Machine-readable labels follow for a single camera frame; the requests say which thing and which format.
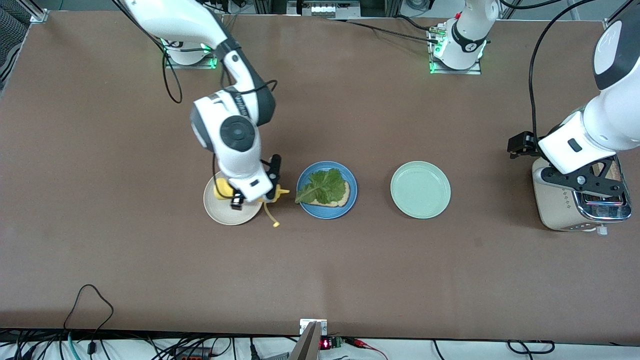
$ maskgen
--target power cord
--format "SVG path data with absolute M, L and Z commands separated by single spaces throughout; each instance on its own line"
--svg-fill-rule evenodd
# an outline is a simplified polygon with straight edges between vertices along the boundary
M 524 349 L 524 351 L 521 350 L 516 350 L 511 346 L 511 343 L 518 343 L 520 344 L 520 346 Z M 529 350 L 529 348 L 527 347 L 527 345 L 525 345 L 524 342 L 520 341 L 520 340 L 507 340 L 507 347 L 509 347 L 509 350 L 511 350 L 512 352 L 519 354 L 519 355 L 528 355 L 529 356 L 529 360 L 533 360 L 533 355 L 546 355 L 546 354 L 550 354 L 551 352 L 553 352 L 556 349 L 556 343 L 554 343 L 553 341 L 540 341 L 540 343 L 543 344 L 551 344 L 551 348 L 548 350 L 542 350 L 542 351 L 531 351 Z
M 440 352 L 440 348 L 438 347 L 438 342 L 436 341 L 436 339 L 433 339 L 433 346 L 436 348 L 436 352 L 438 353 L 438 357 L 440 358 L 440 360 L 445 360 L 444 356 L 442 356 L 442 353 Z
M 255 349 L 255 344 L 253 343 L 253 338 L 249 338 L 249 348 L 251 349 L 251 360 L 262 360 L 260 355 L 258 355 L 258 350 Z
M 395 17 L 397 17 L 398 19 L 407 20 L 409 22 L 409 24 L 411 24 L 414 28 L 418 28 L 418 29 L 423 30 L 423 31 L 429 31 L 429 26 L 420 26 L 415 21 L 411 20 L 411 18 L 406 17 L 406 16 L 404 16 L 402 14 L 398 14 Z
M 221 8 L 215 7 L 215 6 L 211 5 L 211 4 L 207 4 L 205 1 L 203 1 L 203 2 L 200 2 L 200 1 L 199 1 L 199 3 L 200 3 L 200 4 L 202 4 L 202 5 L 203 5 L 204 7 L 206 7 L 206 8 L 210 8 L 210 9 L 213 9 L 213 10 L 217 10 L 217 11 L 219 11 L 219 12 L 223 12 L 223 13 L 226 13 L 226 14 L 231 14 L 230 12 L 228 12 L 228 11 L 226 11 L 226 10 L 224 10 L 224 9 L 221 9 Z
M 225 76 L 227 77 L 228 83 L 229 83 L 229 85 L 227 86 L 224 85 Z M 276 86 L 278 86 L 278 80 L 276 79 L 269 80 L 263 83 L 262 85 L 258 86 L 257 88 L 253 88 L 251 90 L 246 90 L 246 91 L 229 90 L 227 87 L 231 86 L 231 74 L 229 74 L 229 70 L 227 69 L 227 66 L 225 65 L 224 61 L 222 62 L 222 73 L 220 74 L 220 88 L 233 96 L 250 94 L 258 90 L 262 90 L 263 88 L 266 88 L 271 84 L 273 84 L 273 87 L 271 87 L 270 90 L 273 92 L 276 89 Z
M 550 1 L 547 1 L 547 3 L 551 4 L 558 1 L 560 0 L 550 0 Z M 559 12 L 553 19 L 551 19 L 551 21 L 549 21 L 545 29 L 542 31 L 542 34 L 540 34 L 540 37 L 536 42 L 536 46 L 533 48 L 533 53 L 531 54 L 531 62 L 529 63 L 529 99 L 531 100 L 531 125 L 533 127 L 533 141 L 534 141 L 535 148 L 538 148 L 538 125 L 536 120 L 536 100 L 533 96 L 533 65 L 534 65 L 534 62 L 536 61 L 536 55 L 538 54 L 538 49 L 540 48 L 542 39 L 544 39 L 545 35 L 547 34 L 551 26 L 553 26 L 553 24 L 555 24 L 556 21 L 558 21 L 558 19 L 560 19 L 564 14 L 577 8 L 578 6 L 586 3 L 590 3 L 592 1 L 596 1 L 596 0 L 578 1 L 577 3 L 573 3 L 570 6 L 567 6 L 567 8 L 564 9 L 563 11 Z
M 356 348 L 364 348 L 364 349 L 367 349 L 367 350 L 373 350 L 375 352 L 378 352 L 378 353 L 380 353 L 380 355 L 385 357 L 385 360 L 389 360 L 389 358 L 387 357 L 387 355 L 384 352 L 378 350 L 377 348 L 372 347 L 371 345 L 367 344 L 366 342 L 364 342 L 364 341 L 362 341 L 360 339 L 346 338 L 346 337 L 343 337 L 342 339 L 344 340 L 345 343 L 347 343 L 347 344 L 349 344 L 351 346 L 354 346 Z
M 438 43 L 438 41 L 437 41 L 437 40 L 435 40 L 435 39 L 415 37 L 415 36 L 413 36 L 413 35 L 408 35 L 408 34 L 398 33 L 398 32 L 396 32 L 396 31 L 391 31 L 391 30 L 387 30 L 387 29 L 379 28 L 379 27 L 377 27 L 377 26 L 371 26 L 371 25 L 367 25 L 367 24 L 362 24 L 362 23 L 360 23 L 360 22 L 348 22 L 348 21 L 347 21 L 347 24 L 354 24 L 354 25 L 357 25 L 357 26 L 363 26 L 363 27 L 365 27 L 365 28 L 369 28 L 369 29 L 373 29 L 373 30 L 382 31 L 382 32 L 384 32 L 384 33 L 388 33 L 388 34 L 391 34 L 391 35 L 395 35 L 395 36 L 399 36 L 399 37 L 405 37 L 405 38 L 412 38 L 412 39 L 415 39 L 415 40 L 420 40 L 420 41 L 430 42 L 430 43 L 432 43 L 432 44 L 437 44 L 437 43 Z
M 236 356 L 236 339 L 235 338 L 231 338 L 231 345 L 234 347 L 234 360 L 238 360 Z
M 211 355 L 211 357 L 218 357 L 218 356 L 220 356 L 220 355 L 224 354 L 225 352 L 227 352 L 227 350 L 229 350 L 229 348 L 231 347 L 231 338 L 229 338 L 229 344 L 227 345 L 227 347 L 226 347 L 224 350 L 222 350 L 222 352 L 221 352 L 220 354 L 215 354 L 215 353 L 213 352 L 213 348 L 216 346 L 216 341 L 218 341 L 219 339 L 220 339 L 220 338 L 216 338 L 216 339 L 213 341 L 213 344 L 211 344 L 211 354 L 210 354 L 210 355 Z
M 140 31 L 142 31 L 147 37 L 149 37 L 149 39 L 151 39 L 151 41 L 153 41 L 154 45 L 157 46 L 157 48 L 162 52 L 163 57 L 162 57 L 162 71 L 163 71 L 163 79 L 164 79 L 164 88 L 166 89 L 167 94 L 169 95 L 169 97 L 171 98 L 171 100 L 173 102 L 175 102 L 176 104 L 180 104 L 183 100 L 183 96 L 182 96 L 182 87 L 180 85 L 180 80 L 178 79 L 178 75 L 175 73 L 175 69 L 173 68 L 173 64 L 171 64 L 170 61 L 168 61 L 169 59 L 169 54 L 167 53 L 166 48 L 164 47 L 164 45 L 158 41 L 155 37 L 153 37 L 150 33 L 148 33 L 146 30 L 144 30 L 140 24 L 138 24 L 138 22 L 136 21 L 136 19 L 133 18 L 133 16 L 129 13 L 129 11 L 127 10 L 127 8 L 120 2 L 120 0 L 111 0 L 111 2 L 138 28 L 140 29 Z M 169 84 L 167 82 L 166 79 L 166 65 L 169 65 L 169 68 L 171 69 L 171 73 L 173 74 L 173 78 L 175 79 L 175 83 L 178 86 L 178 91 L 179 91 L 179 98 L 176 99 L 173 94 L 171 93 L 171 90 L 169 90 Z
M 514 10 L 528 10 L 528 9 L 535 9 L 535 8 L 541 8 L 542 6 L 546 6 L 546 5 L 551 5 L 551 4 L 555 4 L 555 3 L 559 3 L 560 1 L 564 1 L 564 0 L 548 0 L 548 1 L 544 1 L 542 3 L 538 3 L 538 4 L 531 4 L 531 5 L 513 5 L 511 3 L 509 3 L 506 0 L 499 0 L 500 4 L 503 4 L 504 6 L 510 8 L 510 9 L 514 9 Z
M 106 324 L 109 321 L 109 319 L 111 319 L 111 317 L 113 316 L 113 313 L 114 313 L 113 305 L 111 305 L 109 300 L 105 299 L 104 296 L 102 296 L 102 294 L 100 293 L 100 290 L 98 290 L 98 288 L 96 288 L 95 285 L 93 285 L 93 284 L 85 284 L 85 285 L 82 285 L 82 287 L 80 287 L 80 290 L 78 290 L 78 294 L 76 295 L 76 300 L 74 301 L 74 305 L 73 305 L 73 307 L 71 307 L 71 311 L 69 311 L 69 314 L 67 315 L 65 321 L 63 322 L 62 327 L 63 327 L 63 329 L 65 331 L 68 330 L 67 322 L 69 321 L 69 318 L 71 318 L 71 315 L 73 315 L 74 311 L 76 310 L 76 306 L 78 305 L 78 300 L 80 300 L 80 295 L 82 294 L 82 292 L 83 292 L 83 290 L 85 288 L 92 288 L 95 291 L 95 293 L 98 295 L 98 297 L 105 304 L 107 304 L 107 306 L 109 306 L 109 309 L 111 310 L 111 312 L 109 313 L 109 316 L 107 316 L 107 318 L 93 331 L 93 333 L 91 335 L 91 342 L 89 343 L 89 346 L 87 348 L 87 353 L 89 354 L 89 358 L 93 359 L 93 354 L 95 353 L 95 342 L 93 342 L 94 339 L 95 339 L 95 335 L 102 328 L 102 326 L 104 326 L 104 324 Z M 75 348 L 73 347 L 73 342 L 71 341 L 71 332 L 70 331 L 67 334 L 67 341 L 69 342 L 69 347 L 71 348 L 71 353 L 74 355 L 76 360 L 80 360 L 80 358 L 77 356 Z

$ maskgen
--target wire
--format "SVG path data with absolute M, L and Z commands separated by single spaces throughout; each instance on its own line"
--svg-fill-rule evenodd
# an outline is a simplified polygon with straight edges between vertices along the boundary
M 166 89 L 167 94 L 169 95 L 169 97 L 171 98 L 171 100 L 173 102 L 175 102 L 176 104 L 180 104 L 182 102 L 182 87 L 180 85 L 180 80 L 178 79 L 178 75 L 175 73 L 175 69 L 173 68 L 173 64 L 168 61 L 169 59 L 169 54 L 167 53 L 166 48 L 164 47 L 164 45 L 162 44 L 162 42 L 158 41 L 156 38 L 154 38 L 150 33 L 147 32 L 147 30 L 144 30 L 142 28 L 142 26 L 140 26 L 140 24 L 138 24 L 138 22 L 136 21 L 136 19 L 134 19 L 134 17 L 129 13 L 129 11 L 127 10 L 127 8 L 120 2 L 120 0 L 111 0 L 111 2 L 138 28 L 140 29 L 140 31 L 142 31 L 149 39 L 151 39 L 151 41 L 153 41 L 154 45 L 156 45 L 156 47 L 162 52 L 163 54 L 163 60 L 162 60 L 162 71 L 163 71 L 163 79 L 164 79 L 164 88 Z M 180 97 L 179 99 L 176 99 L 173 94 L 171 93 L 171 91 L 169 90 L 169 84 L 167 82 L 166 79 L 166 65 L 167 62 L 169 64 L 169 68 L 171 69 L 171 73 L 173 74 L 173 78 L 175 79 L 175 83 L 178 86 L 178 90 L 180 92 Z
M 436 347 L 436 352 L 438 353 L 438 357 L 440 358 L 440 360 L 444 360 L 444 356 L 442 356 L 442 353 L 440 352 L 440 348 L 438 348 L 438 342 L 433 340 L 433 346 Z
M 551 28 L 551 26 L 558 21 L 558 19 L 560 19 L 564 14 L 570 12 L 572 9 L 582 5 L 582 4 L 586 4 L 586 3 L 590 3 L 592 1 L 596 1 L 596 0 L 581 0 L 578 1 L 577 3 L 573 3 L 569 6 L 567 6 L 566 9 L 564 9 L 563 11 L 559 12 L 553 19 L 551 19 L 551 21 L 549 21 L 549 23 L 547 24 L 547 26 L 545 27 L 545 29 L 542 31 L 542 33 L 540 34 L 540 37 L 538 38 L 538 41 L 536 42 L 536 46 L 533 48 L 533 53 L 531 54 L 531 62 L 529 63 L 529 98 L 531 100 L 531 125 L 533 127 L 533 140 L 534 140 L 534 146 L 537 149 L 538 148 L 538 125 L 537 125 L 537 120 L 536 120 L 536 100 L 533 96 L 533 65 L 534 62 L 536 61 L 536 55 L 538 54 L 538 49 L 540 48 L 540 44 L 542 43 L 542 39 L 544 39 L 545 35 L 547 34 L 547 32 L 549 31 L 549 29 Z
M 369 350 L 373 350 L 373 351 L 377 351 L 377 352 L 379 352 L 382 356 L 384 356 L 384 357 L 385 357 L 385 360 L 389 360 L 389 358 L 387 357 L 387 355 L 385 355 L 385 353 L 384 353 L 384 352 L 382 352 L 382 351 L 378 350 L 377 348 L 374 348 L 374 347 L 372 347 L 371 345 L 367 345 L 367 347 L 366 347 L 366 348 L 368 348 Z
M 58 336 L 58 350 L 60 351 L 60 360 L 65 360 L 65 355 L 62 353 L 62 340 L 63 340 L 63 336 L 65 334 L 65 331 L 62 330 L 60 332 L 60 335 Z
M 178 80 L 178 75 L 175 73 L 175 69 L 173 68 L 173 64 L 171 64 L 171 61 L 169 61 L 169 54 L 167 53 L 167 50 L 164 50 L 162 53 L 162 77 L 164 80 L 164 88 L 166 89 L 166 93 L 169 95 L 169 97 L 171 98 L 171 100 L 173 100 L 173 102 L 175 102 L 176 104 L 180 104 L 182 102 L 182 85 L 180 85 L 180 81 Z M 175 78 L 175 84 L 178 85 L 178 92 L 180 93 L 180 99 L 176 100 L 176 98 L 173 96 L 173 94 L 171 93 L 171 90 L 169 90 L 169 84 L 166 80 L 166 66 L 169 65 L 169 68 L 171 68 L 171 73 L 173 74 L 173 78 Z
M 67 334 L 67 342 L 69 343 L 69 348 L 71 349 L 71 354 L 73 354 L 76 360 L 80 360 L 78 353 L 76 352 L 76 347 L 74 346 L 74 342 L 71 340 L 71 332 Z
M 229 80 L 229 85 L 227 85 L 227 86 L 224 85 L 224 83 L 225 83 L 224 82 L 225 75 L 227 76 L 227 78 Z M 257 88 L 253 88 L 251 90 L 246 90 L 246 91 L 230 90 L 230 89 L 228 89 L 228 87 L 231 86 L 231 75 L 229 74 L 229 70 L 227 69 L 227 66 L 225 65 L 224 61 L 222 62 L 222 74 L 220 74 L 220 88 L 222 90 L 232 94 L 233 96 L 250 94 L 250 93 L 256 92 L 258 90 L 262 90 L 263 88 L 266 88 L 270 84 L 273 84 L 273 87 L 270 89 L 271 91 L 273 91 L 273 90 L 275 90 L 276 86 L 278 86 L 278 80 L 276 80 L 276 79 L 269 80 L 266 83 L 263 83 L 262 85 L 258 86 Z
M 548 0 L 548 1 L 544 1 L 542 3 L 538 3 L 538 4 L 531 4 L 531 5 L 513 5 L 511 3 L 509 3 L 506 0 L 499 0 L 501 4 L 503 4 L 504 6 L 511 8 L 511 9 L 515 9 L 515 10 L 528 10 L 528 9 L 535 9 L 535 8 L 541 8 L 542 6 L 546 6 L 546 5 L 551 5 L 551 4 L 555 4 L 555 3 L 559 3 L 560 1 L 564 1 L 564 0 Z
M 202 5 L 204 5 L 205 7 L 210 8 L 210 9 L 213 9 L 213 10 L 217 10 L 217 11 L 219 11 L 219 12 L 223 12 L 223 13 L 231 14 L 230 12 L 228 12 L 228 11 L 226 11 L 226 10 L 224 10 L 224 9 L 221 9 L 221 8 L 217 8 L 217 7 L 215 7 L 215 6 L 211 5 L 211 4 L 207 4 L 207 3 L 201 3 L 201 4 L 202 4 Z
M 80 300 L 80 294 L 82 294 L 82 291 L 85 288 L 92 288 L 95 293 L 98 295 L 98 297 L 105 303 L 107 304 L 107 306 L 109 306 L 111 312 L 109 314 L 109 316 L 107 316 L 107 318 L 100 324 L 100 326 L 98 326 L 94 331 L 93 334 L 91 335 L 91 341 L 93 342 L 93 339 L 95 337 L 95 334 L 98 332 L 98 330 L 100 330 L 100 328 L 102 328 L 102 326 L 104 326 L 104 324 L 106 324 L 109 319 L 111 319 L 111 317 L 113 316 L 113 305 L 111 305 L 111 303 L 109 302 L 109 300 L 105 299 L 104 296 L 102 296 L 102 294 L 100 293 L 100 291 L 98 290 L 98 288 L 95 287 L 95 285 L 93 284 L 84 284 L 82 285 L 82 287 L 80 288 L 80 290 L 78 290 L 78 294 L 76 295 L 76 301 L 74 301 L 74 305 L 71 308 L 71 311 L 69 311 L 69 314 L 67 315 L 67 318 L 65 319 L 65 322 L 62 324 L 63 329 L 68 330 L 67 328 L 67 322 L 69 321 L 69 318 L 71 317 L 71 315 L 73 315 L 74 311 L 76 310 L 76 306 L 78 305 L 78 300 Z
M 107 351 L 107 348 L 104 346 L 104 341 L 102 340 L 102 338 L 100 339 L 100 346 L 102 347 L 102 351 L 104 352 L 104 355 L 107 357 L 107 360 L 111 360 L 111 356 L 109 356 L 109 352 Z
M 211 357 L 218 357 L 218 356 L 224 354 L 225 352 L 227 352 L 227 350 L 229 350 L 229 348 L 231 347 L 231 338 L 229 338 L 229 344 L 227 345 L 227 347 L 224 350 L 222 350 L 222 352 L 220 354 L 214 354 L 213 347 L 216 346 L 216 341 L 218 341 L 219 339 L 220 338 L 216 338 L 213 341 L 213 344 L 211 344 Z
M 237 360 L 238 358 L 236 357 L 236 338 L 231 338 L 231 342 L 234 347 L 234 360 Z
M 396 35 L 396 36 L 399 36 L 399 37 L 412 38 L 412 39 L 415 39 L 415 40 L 430 42 L 432 44 L 437 44 L 438 43 L 438 41 L 435 40 L 435 39 L 415 37 L 413 35 L 407 35 L 407 34 L 403 34 L 403 33 L 398 33 L 398 32 L 395 32 L 395 31 L 391 31 L 391 30 L 387 30 L 387 29 L 383 29 L 383 28 L 378 28 L 377 26 L 366 25 L 366 24 L 362 24 L 362 23 L 359 23 L 359 22 L 348 22 L 347 21 L 347 23 L 348 24 L 358 25 L 358 26 L 364 26 L 365 28 L 382 31 L 384 33 L 388 33 L 388 34 L 391 34 L 391 35 Z
M 518 343 L 520 344 L 520 346 L 522 346 L 522 348 L 524 348 L 524 351 L 521 350 L 516 350 L 511 346 L 511 343 Z M 531 351 L 529 350 L 529 348 L 527 347 L 527 345 L 525 345 L 524 342 L 520 341 L 520 340 L 507 340 L 507 347 L 509 347 L 509 350 L 511 350 L 512 352 L 516 353 L 516 354 L 520 354 L 520 355 L 528 355 L 529 356 L 529 360 L 533 360 L 533 355 L 546 355 L 546 354 L 550 354 L 551 352 L 553 352 L 556 349 L 556 343 L 554 343 L 553 341 L 540 341 L 540 343 L 543 344 L 551 344 L 551 348 L 548 350 L 542 350 L 542 351 Z
M 407 20 L 409 22 L 409 24 L 411 24 L 414 28 L 418 28 L 418 29 L 424 30 L 424 31 L 429 31 L 429 26 L 420 26 L 415 21 L 411 20 L 411 18 L 409 18 L 409 17 L 406 17 L 406 16 L 401 15 L 401 14 L 398 14 L 395 17 L 397 17 L 398 19 Z

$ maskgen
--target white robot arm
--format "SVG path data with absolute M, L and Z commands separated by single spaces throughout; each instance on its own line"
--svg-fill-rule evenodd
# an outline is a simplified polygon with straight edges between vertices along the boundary
M 195 0 L 127 0 L 126 5 L 148 33 L 214 49 L 236 83 L 196 100 L 191 126 L 202 146 L 215 152 L 220 170 L 235 188 L 233 208 L 241 208 L 244 200 L 273 199 L 280 157 L 274 155 L 270 169 L 264 170 L 258 126 L 271 120 L 275 100 L 240 45 L 218 18 Z
M 466 0 L 459 16 L 444 23 L 446 35 L 433 56 L 452 69 L 469 69 L 480 57 L 499 13 L 497 0 Z
M 629 11 L 600 37 L 593 72 L 600 94 L 540 140 L 563 174 L 640 146 L 640 13 Z
M 626 191 L 622 179 L 606 178 L 618 151 L 640 145 L 640 8 L 620 15 L 600 37 L 593 72 L 600 94 L 537 142 L 526 131 L 509 140 L 512 158 L 543 156 L 549 167 L 534 169 L 534 181 L 603 198 Z

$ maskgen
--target table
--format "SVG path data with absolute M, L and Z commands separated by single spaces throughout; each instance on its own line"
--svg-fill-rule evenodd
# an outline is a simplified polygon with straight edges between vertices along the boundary
M 435 22 L 423 20 L 423 24 Z M 399 19 L 369 23 L 420 35 Z M 326 318 L 350 336 L 640 340 L 640 222 L 594 234 L 541 224 L 533 159 L 507 139 L 530 128 L 527 71 L 544 22 L 498 22 L 481 76 L 431 75 L 425 45 L 344 22 L 240 16 L 232 33 L 278 103 L 260 128 L 294 188 L 333 160 L 358 180 L 344 217 L 312 218 L 293 195 L 239 227 L 213 222 L 211 154 L 191 101 L 218 70 L 179 70 L 165 94 L 157 49 L 117 12 L 53 12 L 32 27 L 0 102 L 0 318 L 61 327 L 80 286 L 115 306 L 110 329 L 296 334 Z M 596 94 L 602 24 L 561 22 L 542 45 L 540 131 Z M 632 193 L 640 157 L 621 156 Z M 449 207 L 404 216 L 389 182 L 411 160 L 449 178 Z M 70 326 L 108 309 L 85 294 Z

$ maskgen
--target toast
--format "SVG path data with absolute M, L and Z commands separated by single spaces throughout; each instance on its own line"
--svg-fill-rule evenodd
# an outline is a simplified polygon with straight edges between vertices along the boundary
M 318 206 L 326 206 L 327 208 L 337 208 L 338 206 L 345 206 L 347 204 L 347 201 L 349 200 L 349 194 L 351 193 L 350 189 L 349 189 L 349 183 L 347 183 L 346 181 L 344 182 L 344 196 L 342 196 L 342 199 L 340 199 L 339 201 L 331 201 L 328 204 L 321 204 L 318 202 L 318 200 L 314 200 L 313 202 L 310 202 L 310 205 L 318 205 Z

